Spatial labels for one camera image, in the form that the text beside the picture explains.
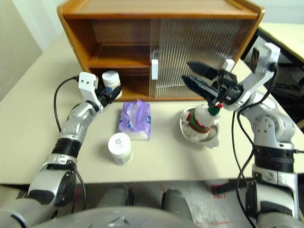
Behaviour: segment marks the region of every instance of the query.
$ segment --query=plastic wrapper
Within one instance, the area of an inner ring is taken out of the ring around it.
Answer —
[[[119,132],[131,140],[149,140],[151,131],[150,105],[141,100],[125,102],[119,119]]]

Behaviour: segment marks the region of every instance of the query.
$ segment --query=stainless steel bowl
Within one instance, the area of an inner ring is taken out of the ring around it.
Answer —
[[[189,140],[193,143],[203,144],[203,145],[206,145],[207,147],[212,148],[212,149],[217,148],[219,146],[219,140],[218,140],[219,125],[218,125],[218,123],[215,123],[214,125],[212,125],[210,127],[210,132],[209,132],[208,137],[204,140],[201,140],[201,141],[195,141],[195,140],[191,139],[189,137],[189,135],[187,134],[187,132],[184,132],[183,127],[182,127],[182,122],[183,122],[182,116],[186,111],[189,111],[190,113],[194,113],[195,108],[196,107],[194,107],[194,106],[188,107],[180,115],[180,131],[181,131],[181,134],[184,136],[185,139],[187,139],[187,140]]]

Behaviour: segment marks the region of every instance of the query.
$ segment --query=green hat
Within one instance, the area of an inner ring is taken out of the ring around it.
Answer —
[[[209,107],[208,112],[210,113],[210,115],[216,115],[219,113],[219,109],[222,107],[223,107],[223,105],[221,103],[219,103],[217,106]]]

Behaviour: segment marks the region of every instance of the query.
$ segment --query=white table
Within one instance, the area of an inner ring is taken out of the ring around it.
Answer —
[[[262,38],[277,43],[304,64],[304,24],[261,23],[258,30],[263,34]]]
[[[62,34],[1,101],[0,183],[32,181],[58,137],[53,112],[54,91],[64,79],[80,71],[65,34]],[[233,72],[241,80],[249,74],[249,69],[239,61]],[[61,125],[72,107],[82,101],[76,82],[68,82],[60,89],[57,110]],[[108,139],[117,132],[123,103],[107,106],[93,120],[78,156],[78,170],[86,183],[211,180],[237,176],[231,145],[231,112],[220,112],[220,145],[212,150],[186,141],[179,130],[181,111],[201,102],[149,103],[152,111],[151,139],[132,141],[133,159],[124,166],[116,165],[107,150]],[[242,119],[252,137],[249,122]],[[242,164],[250,154],[251,146],[237,125],[235,139]],[[298,128],[293,142],[296,148],[304,150],[304,135]],[[303,163],[304,155],[295,155],[294,170],[304,172]],[[245,175],[251,176],[251,165],[245,170]]]

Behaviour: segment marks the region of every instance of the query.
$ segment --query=plastic jar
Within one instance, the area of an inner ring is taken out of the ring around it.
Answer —
[[[112,135],[108,142],[108,148],[114,161],[119,165],[128,163],[133,157],[131,140],[125,133]]]
[[[102,75],[102,79],[104,81],[105,88],[109,93],[112,93],[116,87],[120,86],[119,75],[116,71],[110,70],[104,72]],[[115,100],[120,98],[122,94],[123,92],[120,91],[119,95],[115,98]]]

